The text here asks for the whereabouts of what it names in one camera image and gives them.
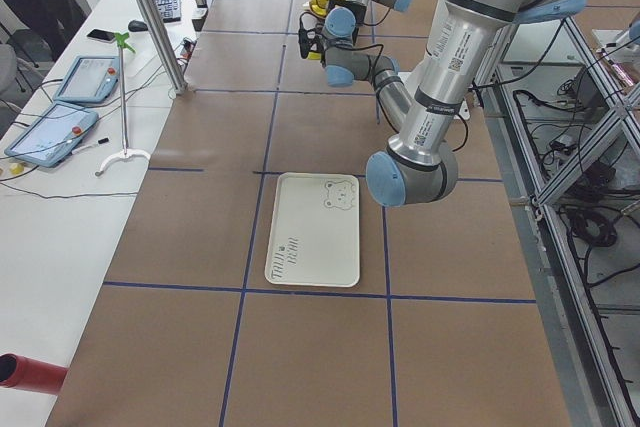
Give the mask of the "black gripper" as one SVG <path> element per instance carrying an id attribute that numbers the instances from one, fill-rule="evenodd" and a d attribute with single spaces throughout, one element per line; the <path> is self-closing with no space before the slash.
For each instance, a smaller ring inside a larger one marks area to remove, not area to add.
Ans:
<path id="1" fill-rule="evenodd" d="M 298 29 L 298 45 L 302 58 L 306 58 L 311 50 L 321 52 L 323 55 L 322 27 L 316 26 L 311 29 L 306 29 L 304 26 L 300 27 Z"/>

